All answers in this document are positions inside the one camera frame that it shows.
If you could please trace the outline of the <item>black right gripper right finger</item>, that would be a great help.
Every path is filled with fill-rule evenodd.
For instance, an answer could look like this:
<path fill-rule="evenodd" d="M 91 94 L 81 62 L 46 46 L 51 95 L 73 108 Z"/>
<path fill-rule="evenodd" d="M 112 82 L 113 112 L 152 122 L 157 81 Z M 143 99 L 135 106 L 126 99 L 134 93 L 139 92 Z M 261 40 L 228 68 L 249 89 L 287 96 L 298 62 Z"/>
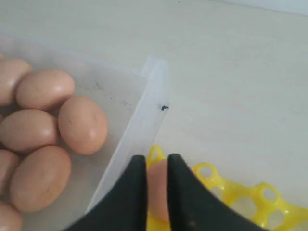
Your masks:
<path fill-rule="evenodd" d="M 167 158 L 167 203 L 172 231 L 263 231 L 217 199 L 180 154 Z"/>

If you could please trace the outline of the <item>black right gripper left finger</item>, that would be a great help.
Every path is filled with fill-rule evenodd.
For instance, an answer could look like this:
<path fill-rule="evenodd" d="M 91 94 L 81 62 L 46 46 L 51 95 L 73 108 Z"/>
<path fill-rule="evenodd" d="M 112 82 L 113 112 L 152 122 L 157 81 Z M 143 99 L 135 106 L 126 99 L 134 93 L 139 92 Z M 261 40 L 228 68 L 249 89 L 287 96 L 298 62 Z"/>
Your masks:
<path fill-rule="evenodd" d="M 145 231 L 146 222 L 146 159 L 134 155 L 107 195 L 66 230 Z"/>

